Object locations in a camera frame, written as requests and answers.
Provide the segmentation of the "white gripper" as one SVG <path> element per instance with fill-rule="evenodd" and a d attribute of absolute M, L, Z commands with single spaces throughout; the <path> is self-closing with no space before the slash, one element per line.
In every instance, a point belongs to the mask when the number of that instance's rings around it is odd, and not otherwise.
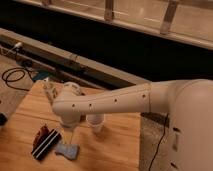
<path fill-rule="evenodd" d="M 63 143 L 66 145 L 70 145 L 72 143 L 72 138 L 73 138 L 73 131 L 69 128 L 75 128 L 78 123 L 80 122 L 80 116 L 79 115 L 61 115 L 61 125 L 63 127 L 66 127 L 63 129 L 62 132 L 62 138 L 63 138 Z"/>

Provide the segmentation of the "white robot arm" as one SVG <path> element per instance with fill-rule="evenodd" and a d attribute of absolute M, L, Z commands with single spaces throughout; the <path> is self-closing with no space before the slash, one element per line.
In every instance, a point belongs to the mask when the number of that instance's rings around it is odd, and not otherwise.
<path fill-rule="evenodd" d="M 85 96 L 67 83 L 52 110 L 69 128 L 79 115 L 168 113 L 166 171 L 213 171 L 213 80 L 150 82 Z"/>

